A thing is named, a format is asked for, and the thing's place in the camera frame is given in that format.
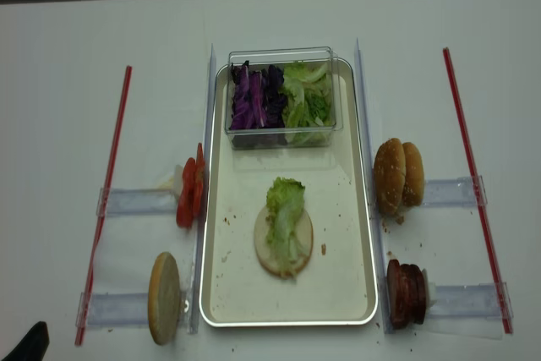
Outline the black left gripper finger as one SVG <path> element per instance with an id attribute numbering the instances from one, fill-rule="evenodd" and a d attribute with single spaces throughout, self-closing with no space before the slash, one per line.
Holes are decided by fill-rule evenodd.
<path id="1" fill-rule="evenodd" d="M 47 323 L 35 323 L 3 361 L 42 361 L 50 344 Z"/>

